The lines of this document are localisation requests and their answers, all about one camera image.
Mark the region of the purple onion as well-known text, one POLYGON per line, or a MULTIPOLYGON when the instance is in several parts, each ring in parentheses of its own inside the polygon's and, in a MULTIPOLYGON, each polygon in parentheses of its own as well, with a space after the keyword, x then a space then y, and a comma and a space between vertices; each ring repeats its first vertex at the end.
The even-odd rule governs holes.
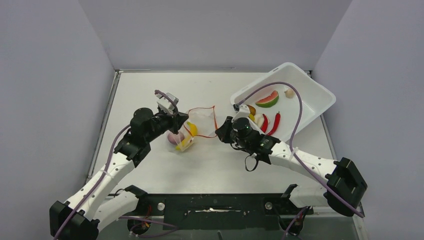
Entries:
POLYGON ((172 133, 168 132, 167 140, 172 145, 179 145, 185 139, 185 135, 182 132, 172 133))

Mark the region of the yellow banana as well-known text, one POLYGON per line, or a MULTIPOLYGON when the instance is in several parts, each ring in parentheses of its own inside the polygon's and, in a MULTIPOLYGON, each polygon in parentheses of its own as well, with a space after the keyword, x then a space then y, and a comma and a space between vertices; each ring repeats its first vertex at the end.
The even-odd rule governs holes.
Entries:
POLYGON ((197 126, 189 121, 183 125, 183 129, 185 130, 185 139, 175 147, 180 152, 184 152, 189 148, 194 143, 194 137, 198 134, 197 126))

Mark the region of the clear zip top bag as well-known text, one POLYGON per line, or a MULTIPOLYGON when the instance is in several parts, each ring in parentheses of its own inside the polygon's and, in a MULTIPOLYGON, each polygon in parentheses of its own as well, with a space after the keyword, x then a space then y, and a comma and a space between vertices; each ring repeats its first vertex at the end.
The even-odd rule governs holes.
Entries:
POLYGON ((211 107, 195 107, 188 110, 188 120, 178 133, 168 131, 166 138, 170 147, 177 152, 184 152, 198 139, 213 139, 218 129, 215 105, 211 107))

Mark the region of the watermelon slice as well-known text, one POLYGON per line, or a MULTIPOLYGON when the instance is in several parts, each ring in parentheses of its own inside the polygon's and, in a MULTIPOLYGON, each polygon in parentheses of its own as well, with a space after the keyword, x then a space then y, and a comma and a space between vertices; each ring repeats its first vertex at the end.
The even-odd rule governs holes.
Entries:
POLYGON ((271 107, 273 107, 274 105, 277 104, 277 102, 279 101, 279 98, 280 98, 280 95, 279 95, 278 91, 274 90, 267 97, 256 101, 255 105, 260 107, 260 108, 271 108, 271 107))

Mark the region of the beige ginger piece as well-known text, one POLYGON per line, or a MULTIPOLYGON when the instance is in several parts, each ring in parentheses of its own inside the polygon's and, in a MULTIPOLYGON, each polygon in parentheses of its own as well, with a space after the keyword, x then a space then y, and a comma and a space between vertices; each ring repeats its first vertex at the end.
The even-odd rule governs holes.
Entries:
POLYGON ((295 91, 294 91, 292 88, 289 88, 289 89, 287 89, 287 90, 284 92, 284 95, 285 95, 285 97, 286 97, 286 98, 288 98, 288 99, 292 99, 292 98, 294 98, 297 94, 295 93, 295 91))

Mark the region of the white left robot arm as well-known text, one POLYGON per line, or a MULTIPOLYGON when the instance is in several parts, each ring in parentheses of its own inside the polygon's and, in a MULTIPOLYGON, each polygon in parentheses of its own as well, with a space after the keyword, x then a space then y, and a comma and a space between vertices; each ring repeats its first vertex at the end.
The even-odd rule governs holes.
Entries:
POLYGON ((173 108, 137 109, 129 125, 114 138, 103 167, 66 201, 49 210, 50 233, 56 240, 95 240, 110 222, 136 207, 136 187, 128 187, 113 203, 105 198, 151 151, 151 143, 166 136, 173 152, 186 151, 199 138, 213 139, 218 128, 215 107, 195 107, 187 112, 173 108))

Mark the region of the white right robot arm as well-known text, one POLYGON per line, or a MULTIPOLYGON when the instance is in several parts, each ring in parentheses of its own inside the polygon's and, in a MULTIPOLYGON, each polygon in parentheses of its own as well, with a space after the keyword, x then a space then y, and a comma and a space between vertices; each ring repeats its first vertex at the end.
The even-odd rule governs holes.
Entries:
POLYGON ((282 209, 289 214, 302 207, 330 207, 335 212, 364 218, 359 210, 368 185, 356 164, 346 157, 327 159, 294 148, 280 139, 262 133, 250 119, 228 116, 216 131, 218 139, 245 152, 256 163, 280 166, 309 177, 320 184, 306 189, 296 186, 281 199, 282 209))

